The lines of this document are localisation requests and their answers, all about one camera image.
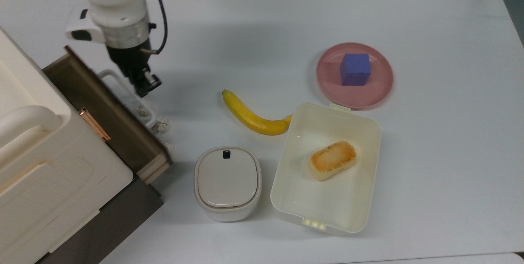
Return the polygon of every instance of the container lid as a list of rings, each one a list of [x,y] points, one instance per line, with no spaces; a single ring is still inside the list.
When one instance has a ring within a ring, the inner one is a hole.
[[[254,157],[241,148],[211,150],[196,166],[198,195],[210,207],[247,204],[260,183]]]

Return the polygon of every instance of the black cable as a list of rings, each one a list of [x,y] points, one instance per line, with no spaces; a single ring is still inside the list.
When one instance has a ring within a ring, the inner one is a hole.
[[[160,10],[162,12],[162,19],[164,23],[164,38],[162,40],[162,44],[160,45],[159,49],[151,50],[153,54],[159,54],[163,50],[165,46],[165,42],[167,41],[167,18],[165,17],[165,9],[163,8],[162,0],[158,0],[158,4],[160,5]]]

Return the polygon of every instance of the baked bread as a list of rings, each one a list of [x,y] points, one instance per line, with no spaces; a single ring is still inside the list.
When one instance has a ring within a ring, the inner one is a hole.
[[[313,154],[309,160],[309,170],[315,179],[324,181],[354,165],[356,156],[351,144],[338,141]]]

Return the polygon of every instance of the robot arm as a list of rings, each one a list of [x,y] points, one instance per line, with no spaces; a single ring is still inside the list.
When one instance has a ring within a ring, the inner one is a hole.
[[[143,97],[161,84],[147,61],[151,54],[146,0],[88,0],[73,9],[67,36],[73,40],[104,43],[112,61]]]

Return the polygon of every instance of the black button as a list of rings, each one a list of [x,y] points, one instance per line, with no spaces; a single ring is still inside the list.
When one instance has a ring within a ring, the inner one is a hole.
[[[72,31],[71,36],[73,36],[73,39],[75,40],[91,41],[91,34],[84,29],[79,29],[78,31]]]
[[[80,14],[80,19],[83,20],[84,18],[86,18],[86,14],[87,14],[88,10],[87,9],[84,9],[82,10],[82,13]]]

